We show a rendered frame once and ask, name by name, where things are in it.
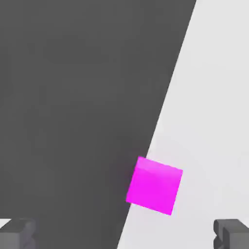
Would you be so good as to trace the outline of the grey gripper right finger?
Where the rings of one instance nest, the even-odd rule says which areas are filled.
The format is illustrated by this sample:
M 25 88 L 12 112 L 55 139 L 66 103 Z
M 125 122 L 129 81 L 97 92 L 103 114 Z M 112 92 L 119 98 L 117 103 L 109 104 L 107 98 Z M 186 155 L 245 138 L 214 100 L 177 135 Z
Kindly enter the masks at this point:
M 216 219 L 213 249 L 249 249 L 249 228 L 238 219 Z

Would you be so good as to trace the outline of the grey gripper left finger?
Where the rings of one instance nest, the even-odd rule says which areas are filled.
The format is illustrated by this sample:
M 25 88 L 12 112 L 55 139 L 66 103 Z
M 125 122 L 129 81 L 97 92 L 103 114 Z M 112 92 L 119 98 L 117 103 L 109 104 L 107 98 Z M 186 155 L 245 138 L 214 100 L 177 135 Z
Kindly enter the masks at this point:
M 11 219 L 0 228 L 0 249 L 36 249 L 35 231 L 33 219 Z

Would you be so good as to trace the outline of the small magenta cube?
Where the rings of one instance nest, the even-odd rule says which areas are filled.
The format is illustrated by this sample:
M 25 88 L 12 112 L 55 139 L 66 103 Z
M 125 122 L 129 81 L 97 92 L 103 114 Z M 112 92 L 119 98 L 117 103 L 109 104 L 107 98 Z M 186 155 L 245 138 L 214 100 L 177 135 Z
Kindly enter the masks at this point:
M 171 215 L 183 171 L 138 157 L 126 202 Z

